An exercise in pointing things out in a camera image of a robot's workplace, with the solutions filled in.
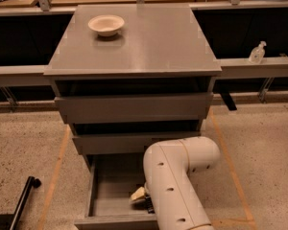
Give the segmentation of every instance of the gray tabletop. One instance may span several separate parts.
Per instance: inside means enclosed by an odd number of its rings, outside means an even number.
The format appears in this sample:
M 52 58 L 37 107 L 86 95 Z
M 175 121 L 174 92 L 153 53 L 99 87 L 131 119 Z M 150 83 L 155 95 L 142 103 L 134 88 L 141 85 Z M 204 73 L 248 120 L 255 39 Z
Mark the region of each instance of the gray tabletop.
M 92 32 L 98 15 L 121 16 L 112 37 Z M 45 75 L 169 74 L 218 75 L 215 58 L 187 4 L 79 6 Z

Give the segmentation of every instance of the white bowl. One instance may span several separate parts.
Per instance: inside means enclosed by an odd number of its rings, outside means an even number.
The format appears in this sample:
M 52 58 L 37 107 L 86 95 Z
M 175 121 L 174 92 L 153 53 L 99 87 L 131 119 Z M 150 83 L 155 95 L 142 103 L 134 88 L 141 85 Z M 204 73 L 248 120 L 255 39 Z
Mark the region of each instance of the white bowl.
M 88 27 L 101 36 L 112 36 L 125 24 L 123 18 L 116 15 L 100 15 L 88 22 Z

